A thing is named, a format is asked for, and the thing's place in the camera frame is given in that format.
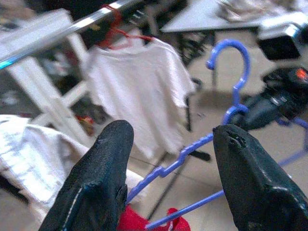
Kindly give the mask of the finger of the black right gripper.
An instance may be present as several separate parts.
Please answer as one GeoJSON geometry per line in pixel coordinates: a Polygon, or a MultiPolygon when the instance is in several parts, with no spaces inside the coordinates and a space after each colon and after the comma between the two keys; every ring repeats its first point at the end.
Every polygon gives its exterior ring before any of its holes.
{"type": "Polygon", "coordinates": [[[246,113],[237,113],[234,124],[244,130],[254,130],[265,127],[274,120],[274,104],[262,96],[252,96],[246,99],[246,113]]]}

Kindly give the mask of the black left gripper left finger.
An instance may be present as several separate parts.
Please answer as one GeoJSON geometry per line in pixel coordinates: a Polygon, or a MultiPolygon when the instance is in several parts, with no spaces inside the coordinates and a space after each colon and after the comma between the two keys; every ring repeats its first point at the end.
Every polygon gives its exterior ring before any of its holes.
{"type": "Polygon", "coordinates": [[[131,124],[108,124],[74,165],[41,231],[114,231],[126,207],[126,170],[134,140],[131,124]]]}

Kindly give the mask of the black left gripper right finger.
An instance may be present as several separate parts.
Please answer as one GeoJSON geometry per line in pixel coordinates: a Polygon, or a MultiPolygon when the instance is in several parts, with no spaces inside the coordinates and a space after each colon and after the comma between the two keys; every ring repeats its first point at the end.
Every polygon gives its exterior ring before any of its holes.
{"type": "Polygon", "coordinates": [[[308,199],[259,141],[235,125],[213,129],[219,176],[240,231],[306,231],[308,199]]]}

